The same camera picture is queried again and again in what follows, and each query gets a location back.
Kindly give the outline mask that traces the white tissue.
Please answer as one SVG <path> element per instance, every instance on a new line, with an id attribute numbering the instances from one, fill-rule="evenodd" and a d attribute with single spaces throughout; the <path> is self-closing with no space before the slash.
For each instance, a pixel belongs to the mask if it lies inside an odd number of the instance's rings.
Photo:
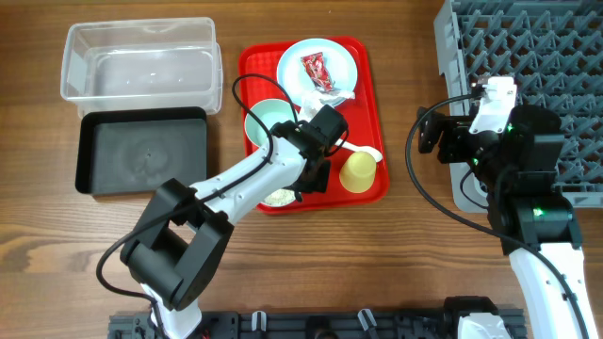
<path id="1" fill-rule="evenodd" d="M 337 105 L 354 98 L 355 93 L 348 90 L 335 89 L 332 91 L 321 91 L 315 89 L 305 92 L 301 97 L 301 109 L 298 113 L 298 120 L 310 121 L 325 105 L 336 107 Z"/>

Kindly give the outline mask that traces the mint green bowl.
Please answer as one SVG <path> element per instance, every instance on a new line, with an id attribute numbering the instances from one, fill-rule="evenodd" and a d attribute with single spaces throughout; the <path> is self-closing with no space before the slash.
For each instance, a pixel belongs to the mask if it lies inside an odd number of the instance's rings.
<path id="1" fill-rule="evenodd" d="M 251 108 L 252 113 L 267 127 L 268 130 L 277 122 L 293 120 L 293 113 L 288 102 L 280 99 L 266 99 Z M 244 121 L 245 134 L 252 145 L 260 147 L 268 141 L 264 129 L 251 115 Z"/>

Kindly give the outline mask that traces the red strawberry snack wrapper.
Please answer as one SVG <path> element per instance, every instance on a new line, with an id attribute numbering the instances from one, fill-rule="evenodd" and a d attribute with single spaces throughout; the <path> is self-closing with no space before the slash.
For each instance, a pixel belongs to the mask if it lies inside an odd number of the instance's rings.
<path id="1" fill-rule="evenodd" d="M 325 58 L 322 52 L 302 56 L 301 64 L 318 90 L 330 92 L 334 89 L 334 81 L 326 68 Z"/>

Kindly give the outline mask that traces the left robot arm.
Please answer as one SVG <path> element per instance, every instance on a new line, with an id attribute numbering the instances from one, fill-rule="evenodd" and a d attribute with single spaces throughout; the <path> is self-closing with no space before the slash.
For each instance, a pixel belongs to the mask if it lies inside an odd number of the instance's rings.
<path id="1" fill-rule="evenodd" d="M 155 192 L 120 259 L 152 302 L 156 334 L 188 338 L 196 330 L 198 298 L 236 224 L 281 188 L 324 192 L 328 158 L 348 131 L 344 121 L 278 122 L 262 146 L 227 171 L 191 186 L 170 179 Z"/>

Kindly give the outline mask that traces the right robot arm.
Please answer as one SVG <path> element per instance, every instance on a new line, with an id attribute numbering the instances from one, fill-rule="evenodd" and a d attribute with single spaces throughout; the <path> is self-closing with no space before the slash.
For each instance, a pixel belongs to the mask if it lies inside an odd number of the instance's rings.
<path id="1" fill-rule="evenodd" d="M 487 187 L 488 226 L 499 238 L 526 301 L 537 338 L 596 338 L 584 281 L 583 237 L 574 208 L 554 187 L 564 144 L 561 118 L 518 105 L 499 132 L 472 134 L 472 117 L 421 107 L 411 132 L 421 153 L 466 163 Z"/>

